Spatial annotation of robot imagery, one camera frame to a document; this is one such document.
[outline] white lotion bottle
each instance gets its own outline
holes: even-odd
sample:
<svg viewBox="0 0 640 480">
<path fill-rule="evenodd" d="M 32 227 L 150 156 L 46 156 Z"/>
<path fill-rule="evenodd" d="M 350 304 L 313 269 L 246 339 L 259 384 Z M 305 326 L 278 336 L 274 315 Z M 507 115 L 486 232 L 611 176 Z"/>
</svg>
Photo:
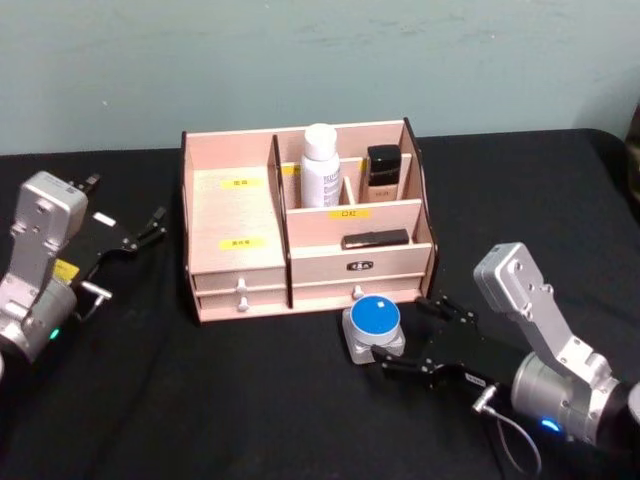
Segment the white lotion bottle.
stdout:
<svg viewBox="0 0 640 480">
<path fill-rule="evenodd" d="M 333 207 L 340 201 L 338 133 L 331 125 L 315 123 L 304 132 L 300 169 L 303 208 Z"/>
</svg>

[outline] wooden organizer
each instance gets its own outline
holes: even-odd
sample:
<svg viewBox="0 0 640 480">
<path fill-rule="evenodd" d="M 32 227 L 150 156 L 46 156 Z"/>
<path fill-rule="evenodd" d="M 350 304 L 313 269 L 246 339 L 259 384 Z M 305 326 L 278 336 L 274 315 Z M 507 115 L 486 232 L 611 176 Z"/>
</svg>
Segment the wooden organizer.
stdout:
<svg viewBox="0 0 640 480">
<path fill-rule="evenodd" d="M 300 208 L 305 127 L 185 133 L 186 271 L 201 321 L 340 309 L 365 294 L 426 295 L 437 246 L 407 119 L 334 125 L 341 205 Z M 367 147 L 402 152 L 394 201 L 358 203 Z M 408 245 L 342 250 L 345 235 L 405 228 Z M 367 270 L 347 265 L 373 262 Z"/>
</svg>

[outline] gray wall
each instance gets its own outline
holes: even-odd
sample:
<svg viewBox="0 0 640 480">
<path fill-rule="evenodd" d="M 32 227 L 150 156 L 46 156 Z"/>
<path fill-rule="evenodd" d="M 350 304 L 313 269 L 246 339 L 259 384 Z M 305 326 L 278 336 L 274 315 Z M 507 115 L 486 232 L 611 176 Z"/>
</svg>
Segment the gray wall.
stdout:
<svg viewBox="0 0 640 480">
<path fill-rule="evenodd" d="M 624 135 L 639 23 L 638 0 L 0 0 L 0 153 L 402 116 Z"/>
</svg>

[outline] black tablecloth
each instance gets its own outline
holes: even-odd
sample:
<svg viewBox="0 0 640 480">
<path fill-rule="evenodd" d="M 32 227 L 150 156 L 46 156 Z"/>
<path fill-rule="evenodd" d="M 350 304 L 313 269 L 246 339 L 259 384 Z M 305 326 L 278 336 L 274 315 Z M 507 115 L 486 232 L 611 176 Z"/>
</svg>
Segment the black tablecloth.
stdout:
<svg viewBox="0 0 640 480">
<path fill-rule="evenodd" d="M 441 252 L 434 294 L 524 347 L 471 276 L 495 243 L 523 241 L 574 332 L 637 381 L 640 230 L 623 194 L 621 144 L 577 130 L 420 144 Z M 100 173 L 92 207 L 131 229 L 170 207 L 167 241 L 94 277 L 114 300 L 3 380 L 0 478 L 499 478 L 473 398 L 352 365 L 336 312 L 198 326 L 182 274 L 180 168 L 177 149 L 0 158 L 3 269 L 17 188 L 38 170 Z M 415 350 L 432 327 L 413 306 L 401 310 Z M 628 475 L 624 459 L 528 427 L 548 478 Z"/>
</svg>

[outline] small drawer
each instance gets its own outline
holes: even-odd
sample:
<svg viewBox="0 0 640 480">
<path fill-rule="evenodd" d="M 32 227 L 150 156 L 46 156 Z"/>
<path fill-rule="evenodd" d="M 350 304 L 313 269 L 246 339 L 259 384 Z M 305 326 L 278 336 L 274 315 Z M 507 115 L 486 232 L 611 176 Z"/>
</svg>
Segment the small drawer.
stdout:
<svg viewBox="0 0 640 480">
<path fill-rule="evenodd" d="M 274 285 L 278 288 L 286 288 L 287 280 L 284 268 L 263 268 L 257 270 L 242 270 L 235 272 L 219 272 L 194 275 L 196 291 L 207 292 L 211 290 L 235 290 L 242 284 L 247 289 Z"/>
<path fill-rule="evenodd" d="M 292 280 L 296 285 L 424 273 L 430 252 L 431 244 L 411 244 L 296 254 L 291 260 Z"/>
<path fill-rule="evenodd" d="M 341 297 L 357 300 L 362 295 L 391 292 L 396 290 L 417 290 L 424 275 L 399 275 L 397 277 L 359 279 L 357 281 L 302 284 L 293 286 L 293 303 L 316 298 Z"/>
<path fill-rule="evenodd" d="M 245 294 L 223 293 L 198 298 L 202 309 L 234 308 L 239 313 L 249 312 L 253 305 L 286 305 L 287 290 L 259 290 Z"/>
</svg>

